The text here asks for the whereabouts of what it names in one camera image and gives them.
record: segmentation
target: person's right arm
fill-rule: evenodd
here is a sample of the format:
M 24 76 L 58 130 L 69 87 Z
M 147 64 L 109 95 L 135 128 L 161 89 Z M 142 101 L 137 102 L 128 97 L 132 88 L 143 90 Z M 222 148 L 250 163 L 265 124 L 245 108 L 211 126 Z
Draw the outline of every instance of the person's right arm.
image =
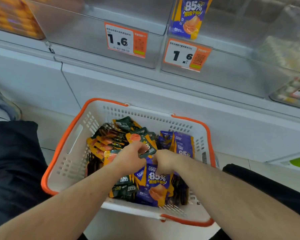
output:
M 154 158 L 156 174 L 179 173 L 231 239 L 300 239 L 300 215 L 246 182 L 168 150 Z

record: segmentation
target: sneaker sole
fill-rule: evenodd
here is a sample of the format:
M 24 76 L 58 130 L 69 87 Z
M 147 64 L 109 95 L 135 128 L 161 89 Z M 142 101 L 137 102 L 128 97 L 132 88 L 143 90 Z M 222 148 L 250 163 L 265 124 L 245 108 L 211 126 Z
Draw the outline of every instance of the sneaker sole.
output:
M 16 120 L 21 120 L 22 119 L 22 110 L 18 107 L 18 105 L 16 105 L 15 103 L 13 103 L 12 101 L 10 101 L 9 99 L 7 99 L 6 97 L 4 97 L 4 95 L 0 92 L 0 98 L 7 103 L 9 106 L 13 107 L 14 110 L 19 111 L 18 115 L 19 117 L 16 118 Z

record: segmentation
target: forearm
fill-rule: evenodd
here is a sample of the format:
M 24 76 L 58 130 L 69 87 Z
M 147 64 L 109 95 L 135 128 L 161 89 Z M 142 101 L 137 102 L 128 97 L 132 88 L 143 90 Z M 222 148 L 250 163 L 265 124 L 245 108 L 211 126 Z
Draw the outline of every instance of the forearm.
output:
M 121 177 L 111 164 L 0 227 L 0 239 L 76 240 Z
M 175 170 L 233 239 L 300 239 L 300 215 L 209 165 L 177 156 Z

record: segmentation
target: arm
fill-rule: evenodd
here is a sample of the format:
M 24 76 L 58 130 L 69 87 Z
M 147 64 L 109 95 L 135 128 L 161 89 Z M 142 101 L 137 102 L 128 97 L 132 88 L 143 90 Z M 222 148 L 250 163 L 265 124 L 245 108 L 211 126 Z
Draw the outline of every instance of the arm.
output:
M 114 184 L 146 164 L 138 151 L 147 149 L 141 142 L 125 147 L 111 164 L 0 226 L 0 239 L 77 240 Z
M 233 240 L 300 239 L 300 215 L 246 182 L 168 150 L 155 158 L 156 174 L 179 173 Z

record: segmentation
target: tiled floor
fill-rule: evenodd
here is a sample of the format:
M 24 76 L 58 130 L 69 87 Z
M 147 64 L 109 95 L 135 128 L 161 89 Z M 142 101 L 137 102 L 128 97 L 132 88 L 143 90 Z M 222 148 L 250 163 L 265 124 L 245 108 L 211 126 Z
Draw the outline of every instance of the tiled floor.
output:
M 38 138 L 47 163 L 50 163 L 54 150 L 73 116 L 20 104 L 24 120 L 38 123 Z M 216 152 L 220 169 L 233 163 L 260 173 L 288 187 L 300 191 L 300 172 L 280 166 L 249 161 Z M 181 225 L 175 222 L 161 223 L 159 220 L 133 216 L 100 209 L 87 227 L 85 234 L 89 240 L 95 239 L 209 239 L 219 229 L 215 223 L 209 228 Z

